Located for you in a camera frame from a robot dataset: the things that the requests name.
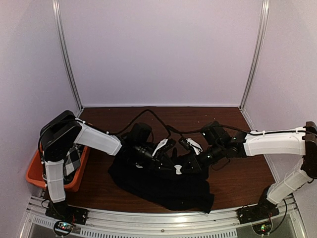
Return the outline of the round gold brooch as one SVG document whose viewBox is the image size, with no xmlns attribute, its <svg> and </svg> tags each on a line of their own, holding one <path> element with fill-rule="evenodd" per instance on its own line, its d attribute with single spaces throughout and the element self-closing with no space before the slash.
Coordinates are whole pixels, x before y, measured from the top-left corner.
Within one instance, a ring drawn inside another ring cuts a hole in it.
<svg viewBox="0 0 317 238">
<path fill-rule="evenodd" d="M 177 175 L 181 175 L 182 172 L 181 172 L 181 169 L 182 169 L 182 166 L 181 165 L 175 165 L 175 172 Z"/>
</svg>

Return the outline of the black t-shirt blue logo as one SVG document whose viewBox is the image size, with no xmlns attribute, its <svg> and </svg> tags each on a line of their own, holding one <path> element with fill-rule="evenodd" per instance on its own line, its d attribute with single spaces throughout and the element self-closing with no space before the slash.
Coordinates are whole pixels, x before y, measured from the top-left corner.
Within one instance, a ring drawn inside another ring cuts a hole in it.
<svg viewBox="0 0 317 238">
<path fill-rule="evenodd" d="M 154 171 L 136 167 L 131 159 L 131 154 L 124 150 L 115 156 L 108 169 L 113 182 L 122 190 L 172 211 L 211 211 L 214 194 L 207 181 L 209 173 L 161 178 Z"/>
</svg>

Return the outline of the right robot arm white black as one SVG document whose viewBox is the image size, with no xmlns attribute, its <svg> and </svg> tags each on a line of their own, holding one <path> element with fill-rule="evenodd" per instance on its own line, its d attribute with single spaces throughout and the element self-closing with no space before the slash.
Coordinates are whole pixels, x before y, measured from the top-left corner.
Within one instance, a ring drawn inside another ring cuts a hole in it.
<svg viewBox="0 0 317 238">
<path fill-rule="evenodd" d="M 254 207 L 254 215 L 264 219 L 285 197 L 317 178 L 317 126 L 308 121 L 304 127 L 279 131 L 242 131 L 231 137 L 226 132 L 227 126 L 217 121 L 200 129 L 209 148 L 203 150 L 192 139 L 181 139 L 185 147 L 194 150 L 190 163 L 192 172 L 217 163 L 222 158 L 246 158 L 262 154 L 294 154 L 301 159 L 287 173 L 284 179 L 266 188 L 258 204 Z"/>
</svg>

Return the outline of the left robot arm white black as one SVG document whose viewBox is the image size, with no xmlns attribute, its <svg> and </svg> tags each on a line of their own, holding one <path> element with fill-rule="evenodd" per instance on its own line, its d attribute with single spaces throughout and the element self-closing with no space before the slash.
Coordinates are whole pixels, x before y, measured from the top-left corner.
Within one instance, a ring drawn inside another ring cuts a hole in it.
<svg viewBox="0 0 317 238">
<path fill-rule="evenodd" d="M 119 133 L 103 131 L 84 120 L 77 118 L 72 111 L 66 110 L 46 124 L 40 131 L 38 152 L 44 163 L 45 183 L 52 212 L 60 220 L 71 216 L 66 206 L 63 164 L 71 148 L 75 145 L 87 146 L 108 155 L 115 156 L 127 144 Z"/>
</svg>

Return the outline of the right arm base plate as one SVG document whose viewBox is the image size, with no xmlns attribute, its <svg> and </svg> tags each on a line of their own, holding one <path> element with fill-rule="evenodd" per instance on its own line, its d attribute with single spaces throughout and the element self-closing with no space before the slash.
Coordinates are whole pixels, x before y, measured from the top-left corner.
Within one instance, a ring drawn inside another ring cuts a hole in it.
<svg viewBox="0 0 317 238">
<path fill-rule="evenodd" d="M 236 210 L 240 224 L 253 223 L 279 215 L 277 207 L 267 210 L 259 205 L 243 206 Z"/>
</svg>

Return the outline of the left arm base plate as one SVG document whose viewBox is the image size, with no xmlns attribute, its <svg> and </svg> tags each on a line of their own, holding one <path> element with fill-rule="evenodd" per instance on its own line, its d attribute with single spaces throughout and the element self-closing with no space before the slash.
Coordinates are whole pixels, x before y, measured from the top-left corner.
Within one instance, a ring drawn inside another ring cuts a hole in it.
<svg viewBox="0 0 317 238">
<path fill-rule="evenodd" d="M 85 225 L 88 216 L 88 210 L 73 206 L 67 206 L 66 208 L 55 208 L 49 204 L 45 211 L 45 215 L 57 220 L 66 221 L 68 223 Z"/>
</svg>

